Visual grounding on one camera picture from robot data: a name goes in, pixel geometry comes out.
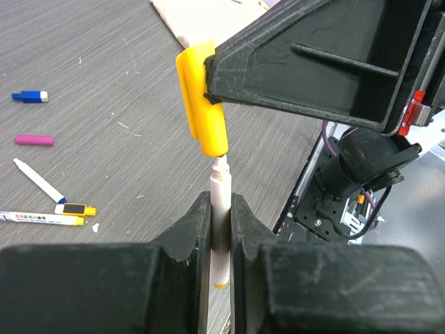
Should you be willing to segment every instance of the blue cap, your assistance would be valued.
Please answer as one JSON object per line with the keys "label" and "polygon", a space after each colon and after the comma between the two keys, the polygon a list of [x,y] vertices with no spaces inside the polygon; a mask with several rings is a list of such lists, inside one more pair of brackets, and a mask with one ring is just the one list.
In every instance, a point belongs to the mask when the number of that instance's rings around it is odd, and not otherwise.
{"label": "blue cap", "polygon": [[44,90],[22,90],[20,93],[13,93],[11,97],[13,100],[23,103],[48,102],[48,92]]}

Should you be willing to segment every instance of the gray wood grain surface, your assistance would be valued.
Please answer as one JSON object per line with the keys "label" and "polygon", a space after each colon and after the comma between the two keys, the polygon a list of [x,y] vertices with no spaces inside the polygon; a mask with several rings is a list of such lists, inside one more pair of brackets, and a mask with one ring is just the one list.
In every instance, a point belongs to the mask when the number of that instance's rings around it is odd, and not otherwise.
{"label": "gray wood grain surface", "polygon": [[[54,210],[15,167],[17,157],[68,200],[98,210],[81,228],[2,223],[0,247],[149,241],[209,188],[211,161],[188,133],[176,75],[181,47],[147,0],[3,0],[0,42],[1,209]],[[49,103],[12,101],[20,90],[47,90]],[[320,124],[225,110],[234,191],[270,227]],[[16,134],[50,134],[55,146],[18,146]],[[229,290],[212,288],[210,300],[209,333],[218,333]]]}

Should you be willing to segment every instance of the cloth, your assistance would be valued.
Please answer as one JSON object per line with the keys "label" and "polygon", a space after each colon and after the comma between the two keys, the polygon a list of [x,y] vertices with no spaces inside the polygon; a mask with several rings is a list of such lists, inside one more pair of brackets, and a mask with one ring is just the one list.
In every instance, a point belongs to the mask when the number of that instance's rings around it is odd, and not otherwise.
{"label": "cloth", "polygon": [[262,16],[260,0],[149,0],[184,48],[214,40],[218,46]]}

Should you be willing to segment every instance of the pink marker cap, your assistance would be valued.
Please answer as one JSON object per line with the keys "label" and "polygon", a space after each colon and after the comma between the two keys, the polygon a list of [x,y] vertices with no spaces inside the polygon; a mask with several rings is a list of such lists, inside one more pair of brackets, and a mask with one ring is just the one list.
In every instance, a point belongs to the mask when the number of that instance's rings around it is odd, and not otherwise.
{"label": "pink marker cap", "polygon": [[18,134],[15,137],[15,143],[18,145],[41,145],[53,146],[53,136],[40,136],[32,134]]}

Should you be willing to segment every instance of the black cable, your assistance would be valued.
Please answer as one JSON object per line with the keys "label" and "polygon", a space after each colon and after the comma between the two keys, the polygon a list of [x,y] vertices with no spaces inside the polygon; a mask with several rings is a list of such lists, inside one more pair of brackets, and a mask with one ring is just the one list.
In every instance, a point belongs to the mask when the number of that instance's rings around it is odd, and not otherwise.
{"label": "black cable", "polygon": [[368,232],[369,228],[371,227],[372,223],[374,222],[375,218],[378,215],[378,212],[380,211],[380,209],[382,208],[383,203],[385,202],[385,200],[388,198],[389,192],[391,191],[392,186],[388,186],[385,189],[385,192],[383,193],[381,199],[378,201],[377,205],[375,206],[374,210],[372,211],[371,215],[369,216],[368,220],[366,221],[366,223],[364,224],[364,227],[362,228],[362,230],[360,230],[360,232],[354,234],[354,235],[349,235],[346,234],[345,232],[343,232],[342,230],[340,230],[337,225],[335,225],[334,221],[332,221],[332,219],[329,216],[326,216],[325,214],[322,214],[321,212],[318,213],[318,215],[320,216],[320,218],[324,218],[329,220],[332,223],[332,227],[334,228],[334,231],[342,238],[347,239],[347,240],[356,240],[360,237],[363,237],[366,232]]}

